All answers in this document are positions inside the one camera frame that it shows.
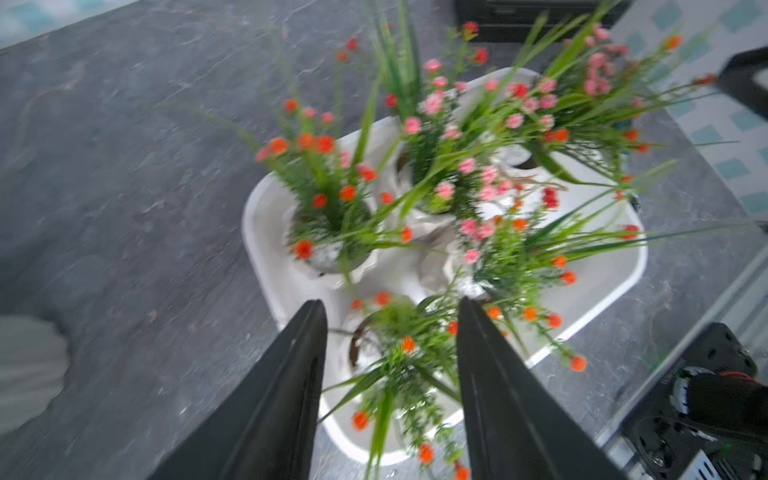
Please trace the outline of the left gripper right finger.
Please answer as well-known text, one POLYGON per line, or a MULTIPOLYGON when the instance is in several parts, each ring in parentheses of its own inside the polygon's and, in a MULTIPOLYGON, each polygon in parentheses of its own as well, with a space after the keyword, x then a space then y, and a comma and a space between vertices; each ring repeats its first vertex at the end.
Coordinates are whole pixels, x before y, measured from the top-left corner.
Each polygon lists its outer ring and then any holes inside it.
POLYGON ((475 300, 459 303, 457 360, 473 479, 624 479, 475 300))

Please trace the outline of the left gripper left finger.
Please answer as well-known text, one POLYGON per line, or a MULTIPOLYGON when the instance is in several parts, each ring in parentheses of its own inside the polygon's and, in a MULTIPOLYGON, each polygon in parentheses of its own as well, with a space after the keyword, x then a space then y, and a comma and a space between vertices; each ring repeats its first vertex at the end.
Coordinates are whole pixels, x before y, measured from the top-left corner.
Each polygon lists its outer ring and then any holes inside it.
POLYGON ((306 479, 327 347, 326 310, 306 301, 235 390, 155 479, 306 479))

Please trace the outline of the twine pot orange flowers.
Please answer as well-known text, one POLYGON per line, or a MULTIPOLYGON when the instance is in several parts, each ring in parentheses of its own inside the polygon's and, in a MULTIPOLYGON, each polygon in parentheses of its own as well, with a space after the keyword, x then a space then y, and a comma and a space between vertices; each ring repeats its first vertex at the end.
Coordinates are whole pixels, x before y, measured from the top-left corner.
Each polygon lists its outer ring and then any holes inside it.
POLYGON ((422 471, 430 473, 436 461, 443 460, 455 478, 470 478, 463 449, 438 402, 440 395, 461 400, 456 296, 442 293, 414 302, 382 291, 368 300, 355 300, 352 309, 362 319, 349 334, 350 344, 369 346, 375 356, 343 381, 348 391, 332 409, 357 402, 353 429, 372 430, 366 478, 379 475, 391 432, 404 442, 405 452, 416 457, 422 471))

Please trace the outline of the ribbed pot plant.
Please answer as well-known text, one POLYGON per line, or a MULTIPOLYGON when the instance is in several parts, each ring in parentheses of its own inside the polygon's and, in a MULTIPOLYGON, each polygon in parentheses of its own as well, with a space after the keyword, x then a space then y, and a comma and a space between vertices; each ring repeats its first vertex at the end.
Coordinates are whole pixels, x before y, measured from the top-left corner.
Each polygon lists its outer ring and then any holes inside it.
POLYGON ((542 292, 577 283, 577 274, 568 267, 573 262, 666 239, 665 234, 649 235, 635 224, 596 227, 593 222, 626 206, 630 193, 652 185, 673 166, 667 162, 637 178, 625 176, 550 222, 544 220, 545 214, 559 205, 552 186, 542 188, 542 201, 530 213, 523 212, 521 203, 516 202, 491 220, 466 219, 458 232, 462 255, 458 270, 442 291, 421 303, 421 310, 443 314, 448 332, 456 335, 460 296, 477 299, 493 323, 505 325, 509 332, 515 332, 517 320, 531 324, 571 370, 584 371, 587 359, 555 337, 563 317, 543 304, 542 292))

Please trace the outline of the ribbed pot orange flowers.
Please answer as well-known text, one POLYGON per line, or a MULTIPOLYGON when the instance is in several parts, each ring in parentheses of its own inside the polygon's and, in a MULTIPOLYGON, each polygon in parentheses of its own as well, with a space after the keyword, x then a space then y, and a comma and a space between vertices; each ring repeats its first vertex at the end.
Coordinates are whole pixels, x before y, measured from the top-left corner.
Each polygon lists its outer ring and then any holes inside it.
POLYGON ((318 277, 336 275, 342 285, 359 282, 378 251, 404 247, 414 238, 405 223, 387 224, 403 198, 374 203, 379 173, 365 156, 380 84, 376 76, 352 150, 333 135, 332 113, 319 113, 292 92, 282 104, 280 135, 256 153, 296 202, 285 235, 295 264, 318 277))

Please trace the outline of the white rectangular storage tray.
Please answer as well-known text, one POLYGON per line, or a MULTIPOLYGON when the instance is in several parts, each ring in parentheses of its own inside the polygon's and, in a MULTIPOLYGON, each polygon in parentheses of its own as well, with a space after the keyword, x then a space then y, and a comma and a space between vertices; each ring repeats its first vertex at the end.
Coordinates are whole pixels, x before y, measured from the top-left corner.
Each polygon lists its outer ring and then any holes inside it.
MULTIPOLYGON (((465 113, 471 102, 484 93, 485 84, 490 79, 500 80, 510 68, 496 70, 469 81, 467 97, 461 99, 459 111, 465 113)), ((387 149, 395 141, 399 128, 393 117, 387 117, 373 123, 366 149, 366 160, 378 166, 387 149)), ((592 183, 606 183, 601 176, 575 160, 563 154, 555 154, 555 160, 569 169, 577 179, 592 183)), ((597 185, 571 185, 566 187, 561 199, 561 208, 572 209, 587 200, 607 191, 597 185)), ((362 313, 352 310, 353 293, 343 287, 340 274, 320 275, 309 266, 296 264, 289 257, 287 248, 287 228, 297 202, 291 193, 280 185, 277 176, 268 174, 251 192, 246 201, 242 217, 242 234, 251 265, 259 279, 262 293, 266 299, 278 330, 290 322, 306 300, 322 300, 328 318, 329 328, 352 330, 362 320, 362 313)), ((438 228, 438 220, 427 220, 424 214, 408 217, 408 224, 415 224, 416 240, 426 246, 447 246, 447 231, 441 237, 427 236, 438 228)), ((589 227, 623 227, 634 224, 642 227, 638 215, 627 204, 609 207, 596 217, 589 227)), ((573 286, 546 288, 542 295, 545 307, 556 307, 564 320, 562 329, 555 337, 568 340, 587 325, 599 313, 634 286, 642 276, 648 257, 648 247, 640 246, 626 250, 600 253, 591 258, 577 260, 569 267, 576 274, 573 286)), ((380 291, 405 295, 414 303, 424 300, 431 290, 425 285, 438 287, 447 285, 448 273, 454 273, 447 255, 428 253, 422 249, 392 248, 371 254, 361 267, 352 273, 356 280, 357 292, 367 300, 380 291)), ((537 340, 535 332, 529 327, 519 328, 520 342, 514 335, 507 340, 517 353, 521 354, 526 365, 532 368, 546 358, 551 347, 537 340)), ((324 364, 323 388, 328 388, 353 376, 349 360, 351 338, 331 333, 327 340, 324 364)), ((322 418, 342 399, 350 389, 343 386, 323 393, 320 398, 319 416, 322 418)), ((359 463, 367 463, 373 438, 371 427, 364 431, 355 431, 352 426, 352 414, 360 402, 360 397, 351 400, 329 415, 321 426, 329 438, 348 458, 359 463)), ((437 403, 445 408, 445 421, 456 425, 463 420, 461 406, 443 393, 437 393, 437 403)), ((400 463, 408 458, 406 446, 398 438, 396 422, 390 422, 389 431, 384 441, 381 466, 400 463)))

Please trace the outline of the twine pot pink flowers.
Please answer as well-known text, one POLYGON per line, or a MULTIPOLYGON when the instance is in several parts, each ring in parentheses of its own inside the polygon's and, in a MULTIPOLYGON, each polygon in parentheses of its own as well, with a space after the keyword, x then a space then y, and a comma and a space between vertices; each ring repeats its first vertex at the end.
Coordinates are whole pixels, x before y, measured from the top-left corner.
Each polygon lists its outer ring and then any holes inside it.
POLYGON ((601 1, 590 15, 561 23, 545 35, 536 28, 529 33, 532 49, 563 43, 528 92, 514 94, 519 105, 514 116, 524 122, 518 135, 522 147, 536 166, 558 180, 584 181, 560 161, 566 156, 605 179, 629 183, 628 156, 653 146, 636 121, 709 96, 719 79, 707 73, 658 87, 707 36, 700 33, 686 41, 674 32, 649 53, 634 57, 603 23, 617 5, 601 1))

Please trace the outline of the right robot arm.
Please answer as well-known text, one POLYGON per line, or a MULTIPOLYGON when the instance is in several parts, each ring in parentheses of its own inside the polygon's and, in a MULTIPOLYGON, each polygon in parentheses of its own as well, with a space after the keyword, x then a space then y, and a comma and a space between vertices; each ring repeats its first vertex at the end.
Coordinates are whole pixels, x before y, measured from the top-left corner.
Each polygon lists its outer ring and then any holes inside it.
MULTIPOLYGON (((732 57, 715 80, 723 93, 739 101, 762 119, 767 118, 767 48, 732 57)), ((767 387, 742 372, 701 374, 689 379, 688 417, 723 430, 729 437, 767 438, 767 387)))

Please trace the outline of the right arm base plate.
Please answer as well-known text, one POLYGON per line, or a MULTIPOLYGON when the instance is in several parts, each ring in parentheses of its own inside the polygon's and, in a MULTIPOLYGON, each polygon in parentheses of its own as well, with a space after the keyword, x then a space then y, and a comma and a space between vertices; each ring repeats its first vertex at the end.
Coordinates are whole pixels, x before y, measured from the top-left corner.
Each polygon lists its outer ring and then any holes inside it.
POLYGON ((620 429, 650 479, 764 479, 767 438, 729 437, 688 417, 689 379, 701 374, 758 369, 724 324, 707 326, 623 420, 620 429))

